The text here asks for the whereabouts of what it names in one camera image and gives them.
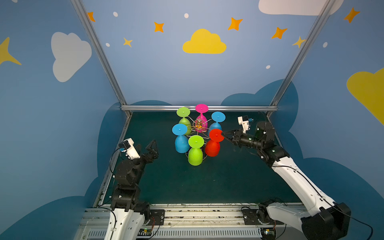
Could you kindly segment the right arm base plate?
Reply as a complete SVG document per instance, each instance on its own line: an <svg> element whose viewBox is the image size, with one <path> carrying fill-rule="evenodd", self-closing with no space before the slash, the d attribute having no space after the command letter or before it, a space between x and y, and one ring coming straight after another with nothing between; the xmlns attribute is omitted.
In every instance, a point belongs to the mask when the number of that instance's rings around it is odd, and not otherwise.
<svg viewBox="0 0 384 240"><path fill-rule="evenodd" d="M241 212L245 225L284 225L283 222L272 220L266 210L242 207Z"/></svg>

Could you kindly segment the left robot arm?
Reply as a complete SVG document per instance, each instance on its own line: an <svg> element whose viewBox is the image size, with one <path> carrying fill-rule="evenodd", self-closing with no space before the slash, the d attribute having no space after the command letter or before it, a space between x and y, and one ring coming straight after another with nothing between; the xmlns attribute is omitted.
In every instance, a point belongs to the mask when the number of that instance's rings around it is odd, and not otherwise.
<svg viewBox="0 0 384 240"><path fill-rule="evenodd" d="M127 157L113 171L117 186L112 194L110 218L105 240L135 240L144 224L152 222L150 204L139 201L139 182L147 164L159 157L157 142L151 141L147 152L139 154L134 141L129 138L118 145L116 150Z"/></svg>

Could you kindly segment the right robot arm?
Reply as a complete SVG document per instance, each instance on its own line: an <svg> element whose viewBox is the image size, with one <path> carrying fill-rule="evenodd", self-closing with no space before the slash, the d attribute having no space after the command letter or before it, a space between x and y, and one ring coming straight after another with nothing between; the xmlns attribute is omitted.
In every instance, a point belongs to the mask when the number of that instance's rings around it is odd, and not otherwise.
<svg viewBox="0 0 384 240"><path fill-rule="evenodd" d="M269 122L258 122L254 136L243 129L222 133L238 147L255 149L266 165L277 173L295 192L306 210L267 201L259 205L257 218L266 225L277 221L301 231L308 240L339 240L348 234L351 210L336 203L318 188L297 166L289 153L275 143L275 128Z"/></svg>

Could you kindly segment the red wine glass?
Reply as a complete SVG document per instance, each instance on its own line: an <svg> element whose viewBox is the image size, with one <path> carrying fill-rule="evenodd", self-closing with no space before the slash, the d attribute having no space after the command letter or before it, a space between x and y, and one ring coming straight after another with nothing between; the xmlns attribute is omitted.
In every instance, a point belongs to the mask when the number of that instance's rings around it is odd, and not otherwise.
<svg viewBox="0 0 384 240"><path fill-rule="evenodd" d="M205 147L205 153L209 157L216 157L221 149L220 143L225 139L222 135L222 130L213 129L209 133L210 140L207 142Z"/></svg>

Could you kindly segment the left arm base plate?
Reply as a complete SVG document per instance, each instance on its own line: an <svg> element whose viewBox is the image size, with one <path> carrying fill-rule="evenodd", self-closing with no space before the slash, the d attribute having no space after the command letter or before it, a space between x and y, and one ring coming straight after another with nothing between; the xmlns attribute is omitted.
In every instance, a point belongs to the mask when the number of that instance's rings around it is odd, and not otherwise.
<svg viewBox="0 0 384 240"><path fill-rule="evenodd" d="M165 210L150 210L150 216L145 220L145 226L163 226L165 221Z"/></svg>

